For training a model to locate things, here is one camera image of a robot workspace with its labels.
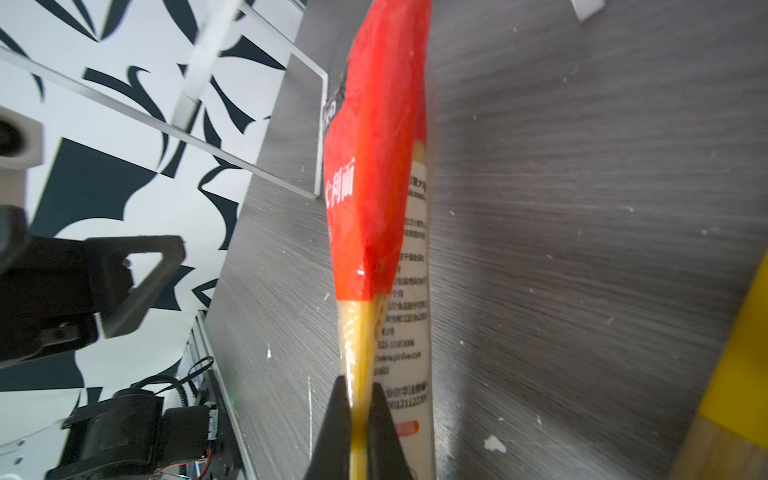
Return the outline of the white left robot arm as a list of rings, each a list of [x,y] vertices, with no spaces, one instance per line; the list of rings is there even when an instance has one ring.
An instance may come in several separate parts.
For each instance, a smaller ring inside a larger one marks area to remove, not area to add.
[[[71,353],[138,329],[185,257],[178,236],[31,235],[22,208],[1,209],[1,364]],[[214,360],[181,378],[155,374],[78,407],[50,479],[241,479],[245,462]]]

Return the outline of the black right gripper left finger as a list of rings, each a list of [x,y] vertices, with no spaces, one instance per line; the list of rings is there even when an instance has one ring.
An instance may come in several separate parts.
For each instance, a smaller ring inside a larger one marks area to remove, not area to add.
[[[350,475],[351,410],[343,375],[333,384],[304,480],[348,480]]]

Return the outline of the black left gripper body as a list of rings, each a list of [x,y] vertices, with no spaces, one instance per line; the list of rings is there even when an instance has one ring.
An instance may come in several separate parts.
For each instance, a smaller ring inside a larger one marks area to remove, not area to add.
[[[134,288],[125,256],[94,242],[33,236],[25,211],[1,207],[1,366],[78,350],[98,339],[96,315]]]

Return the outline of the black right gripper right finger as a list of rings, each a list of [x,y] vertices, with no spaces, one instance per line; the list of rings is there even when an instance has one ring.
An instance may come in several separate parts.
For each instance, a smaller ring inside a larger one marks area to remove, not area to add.
[[[374,383],[368,414],[367,473],[371,480],[412,480],[383,387]]]

